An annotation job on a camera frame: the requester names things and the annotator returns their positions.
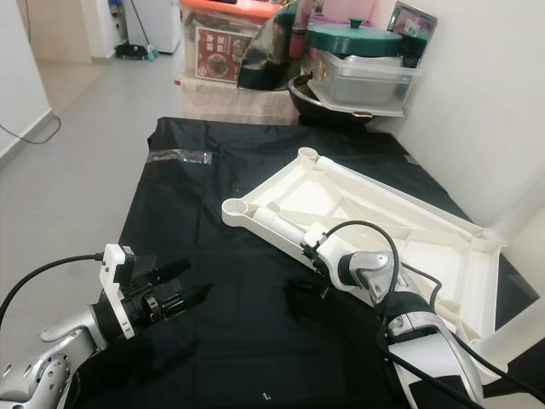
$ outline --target box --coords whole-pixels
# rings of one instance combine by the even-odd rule
[[[285,91],[248,91],[236,84],[187,77],[175,80],[181,89],[181,116],[237,124],[292,125],[299,113]]]
[[[329,109],[368,112],[377,116],[402,117],[403,106],[422,75],[416,68],[403,68],[397,58],[341,59],[319,51],[314,77],[308,86]]]
[[[228,82],[237,81],[246,47],[261,26],[280,10],[277,4],[255,0],[238,0],[237,4],[208,0],[180,0],[180,3],[186,45],[186,76]],[[209,36],[212,36],[211,42],[208,41]],[[218,52],[218,46],[223,45],[218,43],[221,37],[223,41],[231,41],[229,53],[225,48]]]

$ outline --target tile floor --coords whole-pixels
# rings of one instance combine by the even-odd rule
[[[100,69],[62,67],[68,81],[60,81],[55,67],[40,67],[63,127],[50,143],[27,147],[0,173],[0,299],[46,262],[117,242],[146,159],[146,138],[157,118],[180,116],[173,78],[182,58],[180,47],[153,63],[115,60]],[[0,368],[48,321],[95,302],[99,292],[93,262],[34,279],[12,302],[3,323]],[[541,407],[522,394],[487,400],[486,406]]]
[[[56,114],[65,111],[106,69],[106,64],[76,64],[38,60],[49,105]]]

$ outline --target green lid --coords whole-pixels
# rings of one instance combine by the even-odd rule
[[[359,57],[395,57],[402,37],[370,27],[359,28],[362,20],[350,20],[350,27],[336,24],[312,25],[307,29],[307,45],[333,54]]]

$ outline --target black tablecloth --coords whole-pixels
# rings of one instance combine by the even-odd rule
[[[339,291],[321,300],[286,286],[311,279],[309,270],[224,225],[221,203],[299,147],[465,217],[447,192],[384,134],[161,118],[149,147],[119,241],[157,265],[189,258],[181,283],[215,287],[191,312],[86,363],[76,407],[403,407],[385,382],[370,308]],[[500,270],[498,325],[532,301],[504,259]]]

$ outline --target mop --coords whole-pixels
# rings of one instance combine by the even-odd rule
[[[153,47],[150,44],[150,40],[147,39],[146,30],[144,30],[144,26],[142,25],[142,21],[140,20],[140,16],[138,15],[138,10],[136,10],[134,0],[130,0],[130,3],[133,5],[133,10],[135,11],[135,14],[136,14],[136,19],[138,19],[138,24],[140,24],[140,28],[142,29],[142,32],[144,33],[144,38],[146,39],[147,60],[148,61],[153,61],[157,57],[159,57],[159,52],[155,47]]]

